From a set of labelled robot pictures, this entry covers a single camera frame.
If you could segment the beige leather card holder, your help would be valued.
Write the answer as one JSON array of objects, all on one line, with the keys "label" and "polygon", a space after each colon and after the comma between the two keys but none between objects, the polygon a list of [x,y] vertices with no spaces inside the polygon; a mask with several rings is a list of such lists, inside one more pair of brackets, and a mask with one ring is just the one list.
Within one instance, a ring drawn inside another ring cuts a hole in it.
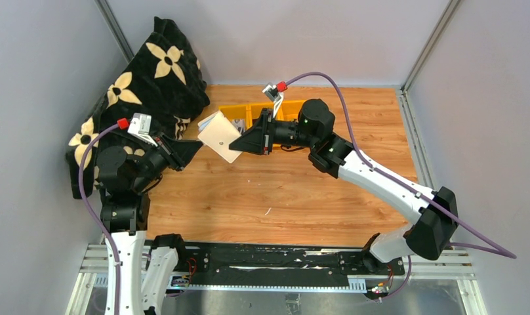
[{"label": "beige leather card holder", "polygon": [[206,117],[197,126],[197,139],[228,163],[233,163],[242,154],[241,151],[230,149],[230,144],[237,140],[241,133],[221,111]]}]

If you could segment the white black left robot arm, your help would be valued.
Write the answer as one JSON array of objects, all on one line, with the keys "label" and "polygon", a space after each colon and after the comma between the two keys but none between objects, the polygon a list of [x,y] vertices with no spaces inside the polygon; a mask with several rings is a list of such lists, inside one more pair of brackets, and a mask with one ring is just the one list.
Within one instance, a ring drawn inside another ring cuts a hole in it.
[{"label": "white black left robot arm", "polygon": [[106,314],[160,314],[169,278],[187,259],[181,235],[160,235],[152,242],[147,271],[142,273],[149,191],[162,179],[165,169],[183,171],[203,145],[197,140],[165,136],[156,142],[142,156],[111,146],[97,159],[103,185],[100,220],[109,233],[109,278],[118,282],[108,289]]}]

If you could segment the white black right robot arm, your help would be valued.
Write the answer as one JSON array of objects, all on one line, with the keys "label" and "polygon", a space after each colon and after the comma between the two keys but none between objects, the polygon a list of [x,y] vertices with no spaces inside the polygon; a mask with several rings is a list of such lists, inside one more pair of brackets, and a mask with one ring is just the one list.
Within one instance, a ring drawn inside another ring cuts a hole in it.
[{"label": "white black right robot arm", "polygon": [[265,108],[257,122],[230,145],[231,150],[268,155],[274,145],[309,148],[308,159],[322,173],[366,189],[396,209],[408,224],[373,235],[359,254],[373,268],[395,258],[418,255],[439,259],[458,227],[454,192],[414,183],[376,163],[333,131],[335,115],[321,99],[305,101],[296,120],[282,121]]}]

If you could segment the white cards in bin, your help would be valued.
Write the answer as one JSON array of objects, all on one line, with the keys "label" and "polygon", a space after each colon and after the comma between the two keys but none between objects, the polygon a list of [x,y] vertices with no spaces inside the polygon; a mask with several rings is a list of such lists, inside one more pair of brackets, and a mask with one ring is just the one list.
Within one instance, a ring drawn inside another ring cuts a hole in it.
[{"label": "white cards in bin", "polygon": [[246,131],[246,123],[244,119],[233,119],[231,120],[231,123],[240,134],[243,134]]}]

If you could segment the yellow bin middle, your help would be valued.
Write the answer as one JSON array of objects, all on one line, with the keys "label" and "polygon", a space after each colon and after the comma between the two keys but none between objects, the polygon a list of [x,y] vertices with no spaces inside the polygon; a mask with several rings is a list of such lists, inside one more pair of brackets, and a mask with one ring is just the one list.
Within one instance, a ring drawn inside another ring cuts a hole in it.
[{"label": "yellow bin middle", "polygon": [[259,102],[259,103],[250,103],[247,105],[247,118],[246,118],[247,127],[253,126],[254,122],[260,117],[260,114],[263,108],[273,109],[274,104],[271,102]]}]

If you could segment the yellow bin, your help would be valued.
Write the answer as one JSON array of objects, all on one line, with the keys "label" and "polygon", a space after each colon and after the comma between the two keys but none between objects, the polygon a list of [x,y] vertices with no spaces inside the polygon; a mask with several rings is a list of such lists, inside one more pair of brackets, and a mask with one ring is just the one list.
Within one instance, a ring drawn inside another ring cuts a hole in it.
[{"label": "yellow bin", "polygon": [[259,103],[250,103],[247,105],[247,118],[246,118],[247,127],[253,126],[254,122],[260,117],[260,114],[263,108],[273,109],[274,104],[271,102],[259,102]]},{"label": "yellow bin", "polygon": [[236,104],[229,106],[219,106],[218,109],[223,113],[223,115],[231,120],[233,119],[244,119],[246,123],[247,118],[247,105],[246,104]]},{"label": "yellow bin", "polygon": [[285,100],[281,104],[277,117],[283,121],[293,121],[298,119],[298,114],[305,100]]}]

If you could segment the yellow bin right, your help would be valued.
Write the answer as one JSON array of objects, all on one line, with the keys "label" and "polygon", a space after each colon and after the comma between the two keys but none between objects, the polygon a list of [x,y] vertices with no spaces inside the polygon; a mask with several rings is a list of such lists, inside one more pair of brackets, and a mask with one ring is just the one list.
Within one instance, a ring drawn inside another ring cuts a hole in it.
[{"label": "yellow bin right", "polygon": [[298,119],[298,114],[305,100],[285,100],[281,104],[277,117],[283,121],[293,121]]}]

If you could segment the yellow bin left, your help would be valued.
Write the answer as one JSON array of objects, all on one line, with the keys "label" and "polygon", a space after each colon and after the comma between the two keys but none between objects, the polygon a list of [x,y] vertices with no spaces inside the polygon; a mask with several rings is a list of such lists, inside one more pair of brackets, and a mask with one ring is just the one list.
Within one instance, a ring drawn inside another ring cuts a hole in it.
[{"label": "yellow bin left", "polygon": [[244,119],[246,123],[247,118],[247,105],[246,104],[236,104],[229,106],[219,106],[218,109],[223,113],[223,115],[231,120],[233,119]]}]

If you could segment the black floral plush blanket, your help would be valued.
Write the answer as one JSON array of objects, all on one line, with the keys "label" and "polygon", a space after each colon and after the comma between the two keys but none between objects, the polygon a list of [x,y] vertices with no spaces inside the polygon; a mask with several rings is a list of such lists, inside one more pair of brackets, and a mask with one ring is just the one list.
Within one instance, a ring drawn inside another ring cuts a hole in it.
[{"label": "black floral plush blanket", "polygon": [[81,199],[81,188],[90,196],[101,187],[95,160],[102,150],[119,146],[128,154],[143,156],[150,149],[126,131],[115,130],[86,151],[100,132],[119,119],[143,113],[152,117],[152,131],[180,140],[188,124],[210,104],[206,88],[199,59],[186,35],[174,20],[155,17],[153,32],[68,142],[65,160],[72,197]]}]

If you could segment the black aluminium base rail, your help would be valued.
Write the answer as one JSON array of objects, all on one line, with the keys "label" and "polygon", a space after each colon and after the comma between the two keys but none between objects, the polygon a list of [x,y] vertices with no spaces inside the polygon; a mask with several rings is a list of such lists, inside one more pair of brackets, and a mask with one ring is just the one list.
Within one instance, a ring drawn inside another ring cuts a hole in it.
[{"label": "black aluminium base rail", "polygon": [[314,247],[248,243],[186,244],[186,257],[166,273],[165,296],[196,291],[357,293],[386,298],[403,282],[457,285],[462,296],[478,290],[467,252],[446,249],[436,261],[402,257],[368,271],[356,247]]}]

